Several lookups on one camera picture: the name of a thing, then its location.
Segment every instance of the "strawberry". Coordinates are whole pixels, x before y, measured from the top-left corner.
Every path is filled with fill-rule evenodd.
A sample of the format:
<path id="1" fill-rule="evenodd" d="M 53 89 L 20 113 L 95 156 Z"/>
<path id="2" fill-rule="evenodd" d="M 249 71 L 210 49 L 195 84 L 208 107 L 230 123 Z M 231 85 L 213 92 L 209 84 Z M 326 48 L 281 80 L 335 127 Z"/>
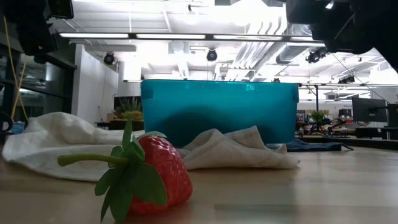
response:
<path id="1" fill-rule="evenodd" d="M 159 213 L 188 200 L 192 194 L 192 183 L 180 154 L 164 139 L 164 134 L 152 131 L 138 139 L 131 134 L 132 126 L 128 121 L 122 145 L 114 147 L 110 156 L 72 154 L 58 157 L 60 166 L 78 161 L 108 163 L 109 170 L 95 186 L 95 195 L 106 193 L 101 221 L 109 207 L 114 219 L 123 222 L 128 211 Z"/>
<path id="2" fill-rule="evenodd" d="M 134 198 L 130 212 L 137 214 L 154 214 L 188 200 L 192 194 L 192 183 L 188 172 L 177 150 L 164 138 L 146 136 L 139 140 L 145 151 L 145 161 L 151 164 L 160 174 L 167 190 L 167 203 L 154 205 Z"/>

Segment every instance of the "blue cloth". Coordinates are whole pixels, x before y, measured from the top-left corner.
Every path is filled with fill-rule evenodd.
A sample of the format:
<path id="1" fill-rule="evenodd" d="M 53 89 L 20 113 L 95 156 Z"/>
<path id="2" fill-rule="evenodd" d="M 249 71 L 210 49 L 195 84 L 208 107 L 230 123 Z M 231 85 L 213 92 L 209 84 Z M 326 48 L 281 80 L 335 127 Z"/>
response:
<path id="1" fill-rule="evenodd" d="M 329 142 L 324 144 L 310 144 L 299 139 L 294 139 L 291 143 L 286 144 L 288 152 L 323 152 L 323 151 L 341 151 L 341 147 L 354 150 L 343 143 Z"/>

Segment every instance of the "monitor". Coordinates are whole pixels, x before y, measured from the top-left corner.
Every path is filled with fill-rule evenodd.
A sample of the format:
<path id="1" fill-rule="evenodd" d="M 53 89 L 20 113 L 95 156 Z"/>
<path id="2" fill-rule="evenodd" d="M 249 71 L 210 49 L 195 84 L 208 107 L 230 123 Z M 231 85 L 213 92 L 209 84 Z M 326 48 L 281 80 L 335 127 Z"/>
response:
<path id="1" fill-rule="evenodd" d="M 351 117 L 352 116 L 351 109 L 340 109 L 340 110 L 338 110 L 338 117 L 340 118 L 342 116 Z"/>
<path id="2" fill-rule="evenodd" d="M 379 99 L 353 98 L 355 121 L 387 122 L 386 101 Z"/>

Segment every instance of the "ceiling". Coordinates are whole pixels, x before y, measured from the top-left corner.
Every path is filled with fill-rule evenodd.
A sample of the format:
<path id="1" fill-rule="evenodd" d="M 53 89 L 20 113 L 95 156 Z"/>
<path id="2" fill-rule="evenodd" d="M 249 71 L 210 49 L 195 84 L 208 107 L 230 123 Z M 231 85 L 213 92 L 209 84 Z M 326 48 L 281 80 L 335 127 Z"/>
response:
<path id="1" fill-rule="evenodd" d="M 212 34 L 296 34 L 285 19 L 285 8 L 269 7 L 262 0 L 240 0 L 231 6 L 216 6 L 215 0 L 201 1 L 74 1 L 75 18 L 55 21 L 59 32 L 156 32 L 156 33 L 212 33 Z M 121 60 L 130 56 L 139 58 L 142 74 L 148 77 L 172 75 L 182 71 L 181 57 L 170 48 L 166 40 L 72 40 L 86 45 L 86 50 L 98 59 L 108 51 L 106 46 L 122 46 L 136 49 L 115 52 Z M 204 50 L 189 50 L 184 55 L 184 63 L 190 71 L 211 71 L 217 74 L 217 65 L 230 72 L 227 79 L 271 82 L 279 78 L 281 82 L 308 81 L 317 83 L 337 83 L 339 78 L 353 72 L 361 81 L 377 83 L 370 78 L 371 73 L 380 70 L 386 61 L 375 49 L 363 54 L 328 54 L 318 63 L 305 61 L 309 50 L 315 46 L 305 46 L 288 64 L 279 64 L 276 57 L 285 49 L 273 43 L 207 42 L 185 41 L 189 47 L 199 46 Z M 215 62 L 206 59 L 207 50 L 216 49 Z"/>

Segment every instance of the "strawberry stem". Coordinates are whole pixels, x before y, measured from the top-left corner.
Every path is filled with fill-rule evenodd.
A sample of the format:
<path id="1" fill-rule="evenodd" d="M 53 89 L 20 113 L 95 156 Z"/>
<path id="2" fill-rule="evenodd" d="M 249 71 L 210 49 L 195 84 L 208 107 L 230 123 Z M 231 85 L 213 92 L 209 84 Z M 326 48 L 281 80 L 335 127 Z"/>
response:
<path id="1" fill-rule="evenodd" d="M 117 165 L 126 165 L 129 162 L 128 158 L 116 156 L 104 156 L 100 154 L 74 154 L 67 156 L 58 156 L 58 164 L 60 166 L 67 166 L 78 161 L 103 161 L 112 162 Z"/>

